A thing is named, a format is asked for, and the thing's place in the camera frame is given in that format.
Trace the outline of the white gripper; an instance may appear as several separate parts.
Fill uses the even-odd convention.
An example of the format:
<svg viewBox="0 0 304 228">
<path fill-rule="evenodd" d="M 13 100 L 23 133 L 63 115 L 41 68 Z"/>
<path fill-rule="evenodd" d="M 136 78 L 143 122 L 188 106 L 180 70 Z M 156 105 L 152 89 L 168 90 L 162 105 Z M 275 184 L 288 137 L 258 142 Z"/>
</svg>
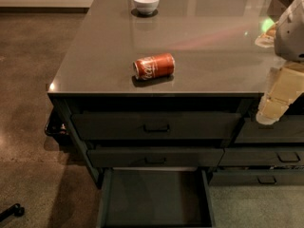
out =
<svg viewBox="0 0 304 228">
<path fill-rule="evenodd" d="M 275 46 L 275 54 L 287 61 L 304 61 L 304 0 L 294 0 L 277 23 L 260 34 L 255 44 L 261 48 Z M 266 90 L 258 105 L 256 121 L 271 125 L 304 93 L 304 65 L 284 64 L 271 68 Z"/>
</svg>

